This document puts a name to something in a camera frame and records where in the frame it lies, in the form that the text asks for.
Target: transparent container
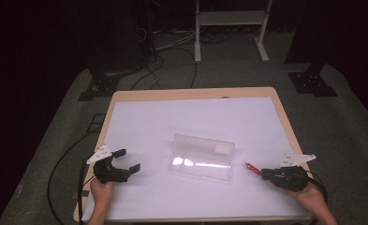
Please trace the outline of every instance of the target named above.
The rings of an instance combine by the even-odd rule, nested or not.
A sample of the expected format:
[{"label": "transparent container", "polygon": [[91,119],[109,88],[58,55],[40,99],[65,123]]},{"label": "transparent container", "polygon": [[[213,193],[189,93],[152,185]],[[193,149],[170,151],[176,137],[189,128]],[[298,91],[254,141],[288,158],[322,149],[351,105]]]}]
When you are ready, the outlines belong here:
[{"label": "transparent container", "polygon": [[175,134],[169,170],[185,176],[229,182],[234,148],[234,142]]}]

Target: gray carpet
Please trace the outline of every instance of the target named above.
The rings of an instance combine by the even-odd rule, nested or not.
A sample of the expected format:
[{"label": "gray carpet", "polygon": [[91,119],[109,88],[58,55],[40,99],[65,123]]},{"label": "gray carpet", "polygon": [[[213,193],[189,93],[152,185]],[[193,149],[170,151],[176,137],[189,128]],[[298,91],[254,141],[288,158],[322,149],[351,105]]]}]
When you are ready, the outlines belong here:
[{"label": "gray carpet", "polygon": [[[308,65],[285,65],[293,33],[267,32],[264,44],[269,64],[260,61],[253,40],[255,34],[232,35],[216,45],[202,45],[202,63],[197,65],[193,88],[271,86],[283,103],[304,154],[315,154],[310,169],[320,176],[330,192],[330,207],[341,224],[368,224],[368,112],[347,85],[345,77],[333,67],[322,70],[325,82],[338,97],[297,94],[287,73],[304,71]],[[175,35],[157,35],[157,45],[176,40]],[[193,52],[193,44],[182,48]],[[182,50],[159,54],[164,65],[155,74],[162,89],[189,88],[195,65]],[[157,68],[160,61],[151,62]],[[122,78],[118,90],[130,90],[146,69]],[[106,113],[109,97],[78,101],[91,80],[88,70],[72,83],[54,116],[26,174],[21,195],[13,196],[0,224],[58,224],[47,202],[47,185],[53,167],[69,147],[86,134],[97,113]],[[135,89],[157,89],[148,76]],[[64,224],[77,224],[72,218],[75,192],[82,161],[94,151],[97,134],[90,134],[61,160],[51,184],[55,212]],[[262,225],[292,224],[296,221],[262,221]]]}]

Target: cable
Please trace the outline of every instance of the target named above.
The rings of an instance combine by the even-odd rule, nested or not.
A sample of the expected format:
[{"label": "cable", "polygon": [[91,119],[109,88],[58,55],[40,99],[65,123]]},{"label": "cable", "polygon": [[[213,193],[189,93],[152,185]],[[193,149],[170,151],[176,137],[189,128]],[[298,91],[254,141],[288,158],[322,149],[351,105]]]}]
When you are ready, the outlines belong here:
[{"label": "cable", "polygon": [[64,223],[61,221],[61,219],[57,216],[55,209],[52,205],[52,199],[51,199],[51,195],[50,195],[50,190],[51,190],[51,184],[52,184],[52,178],[54,176],[55,170],[57,169],[58,165],[60,164],[60,162],[62,161],[62,159],[64,159],[64,157],[67,155],[67,153],[69,153],[78,143],[80,143],[82,140],[84,140],[86,137],[88,137],[90,134],[92,134],[94,132],[88,132],[87,134],[85,134],[83,137],[81,137],[80,139],[78,139],[76,142],[74,142],[72,145],[70,145],[70,147],[64,152],[64,154],[58,159],[57,163],[55,164],[54,168],[52,169],[52,174],[49,177],[49,182],[47,184],[47,202],[49,204],[50,209],[52,210],[52,215],[55,217],[55,219],[57,220],[57,222],[61,225],[64,225]]},{"label": "cable", "polygon": [[83,190],[83,176],[84,176],[84,170],[86,167],[86,160],[83,161],[81,164],[81,173],[79,175],[79,184],[78,184],[78,208],[79,208],[79,224],[82,225],[83,221],[81,220],[83,216],[83,208],[82,208],[82,201],[81,201],[81,194]]},{"label": "cable", "polygon": [[[308,173],[311,173],[312,175],[314,175],[315,177],[317,177],[317,179],[319,180],[319,182],[313,178],[310,178],[308,177],[308,182],[316,185],[317,187],[319,187],[321,189],[321,192],[323,192],[323,198],[324,198],[324,201],[326,203],[329,202],[329,192],[327,191],[326,187],[324,186],[323,182],[321,181],[320,178],[318,178],[318,176],[316,174],[314,174],[313,172],[309,172],[307,171]],[[318,223],[318,220],[316,218],[314,218],[310,223],[309,225],[316,225]]]},{"label": "cable", "polygon": [[137,30],[141,30],[141,31],[143,31],[144,37],[143,37],[142,41],[144,41],[144,40],[146,39],[146,35],[147,35],[146,30],[145,30],[145,29],[143,29],[143,28],[140,28],[140,27],[138,27],[138,28],[136,28],[136,29],[137,29]]},{"label": "cable", "polygon": [[296,173],[293,173],[292,176],[297,176],[297,177],[300,177],[301,179],[303,180],[306,180],[314,185],[316,185],[318,188],[320,188],[322,194],[323,194],[323,198],[324,198],[324,201],[326,203],[328,203],[329,201],[329,192],[327,191],[326,187],[324,186],[323,182],[320,181],[317,181],[315,180],[314,178],[311,178],[309,176],[302,176],[301,174],[296,174]]},{"label": "cable", "polygon": [[155,74],[155,71],[152,71],[150,68],[149,68],[149,65],[146,65],[146,67],[148,68],[148,70],[152,73],[152,75],[154,75],[154,79],[155,79],[155,83],[151,86],[151,90],[154,89],[154,86],[157,85],[159,90],[161,89],[161,86],[160,86],[160,78]]},{"label": "cable", "polygon": [[87,183],[90,182],[91,180],[93,180],[94,177],[96,177],[96,176],[93,175],[92,177],[90,177],[86,182],[84,182],[84,184],[82,186],[84,187],[85,185],[87,185]]},{"label": "cable", "polygon": [[306,172],[312,174],[315,178],[317,178],[317,180],[321,184],[321,186],[325,187],[323,181],[314,172],[310,172],[310,171],[306,171]]},{"label": "cable", "polygon": [[197,76],[197,72],[198,72],[198,65],[195,62],[195,56],[189,50],[186,50],[186,49],[183,49],[183,48],[169,48],[169,49],[166,49],[166,50],[159,51],[159,53],[170,51],[170,50],[181,50],[181,51],[185,51],[185,52],[189,53],[190,56],[192,57],[193,62],[194,62],[194,65],[195,65],[195,73],[193,75],[192,82],[190,83],[190,89],[192,89],[193,88],[193,84],[194,84],[195,79],[196,79],[196,76]]},{"label": "cable", "polygon": [[149,76],[149,75],[151,75],[151,74],[153,74],[154,72],[156,72],[156,71],[158,71],[160,68],[162,68],[163,67],[163,65],[164,65],[164,59],[161,57],[161,56],[159,56],[159,55],[155,55],[156,56],[156,58],[159,58],[160,60],[161,60],[161,65],[157,68],[157,69],[155,69],[155,70],[152,70],[151,72],[149,72],[149,73],[147,73],[147,74],[145,74],[144,76],[142,76],[142,77],[140,77],[132,86],[131,86],[131,91],[132,90],[134,90],[134,87],[140,82],[140,81],[142,81],[142,79],[144,79],[144,78],[146,78],[147,76]]},{"label": "cable", "polygon": [[161,51],[161,50],[165,50],[165,49],[168,49],[168,48],[172,48],[174,46],[178,46],[178,45],[181,45],[181,44],[184,44],[185,42],[193,39],[195,37],[195,32],[192,32],[192,34],[190,34],[189,36],[187,37],[184,37],[182,39],[179,39],[169,45],[166,45],[166,46],[163,46],[163,47],[158,47],[158,48],[155,48],[156,51]]},{"label": "cable", "polygon": [[[206,33],[202,37],[200,37],[200,43],[201,44],[205,44],[205,45],[216,45],[216,44],[220,44],[220,43],[223,43],[225,41],[230,40],[230,38],[231,38],[230,33],[231,32],[228,33],[228,37],[227,38],[225,38],[225,37],[223,37],[221,35],[217,35],[215,33],[211,33],[209,36],[207,36],[206,35],[207,33]],[[209,41],[205,41],[205,40],[202,39],[204,37],[208,37],[210,40]]]}]

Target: hand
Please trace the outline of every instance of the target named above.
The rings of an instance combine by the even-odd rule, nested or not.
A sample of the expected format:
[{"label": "hand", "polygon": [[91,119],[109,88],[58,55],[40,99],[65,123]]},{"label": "hand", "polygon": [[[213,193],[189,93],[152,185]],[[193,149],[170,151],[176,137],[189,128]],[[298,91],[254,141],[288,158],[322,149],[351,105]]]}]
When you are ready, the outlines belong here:
[{"label": "hand", "polygon": [[329,206],[324,201],[321,190],[315,184],[308,182],[306,187],[301,191],[286,190],[286,192],[296,198],[303,208],[312,213],[320,224],[338,224]]},{"label": "hand", "polygon": [[93,194],[95,206],[93,214],[88,220],[88,225],[101,225],[104,223],[113,197],[113,182],[102,184],[97,178],[90,182],[91,193]]}]

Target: person's right hand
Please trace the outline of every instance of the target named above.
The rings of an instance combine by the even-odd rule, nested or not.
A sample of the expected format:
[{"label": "person's right hand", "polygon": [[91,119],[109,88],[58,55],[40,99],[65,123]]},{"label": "person's right hand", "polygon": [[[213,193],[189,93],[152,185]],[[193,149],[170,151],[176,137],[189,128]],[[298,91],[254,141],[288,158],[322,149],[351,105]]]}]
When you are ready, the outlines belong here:
[{"label": "person's right hand", "polygon": [[337,225],[335,217],[329,206],[324,201],[322,191],[314,184],[308,182],[306,187],[300,191],[286,190],[286,192],[296,198],[303,208],[312,213],[323,225]]}]

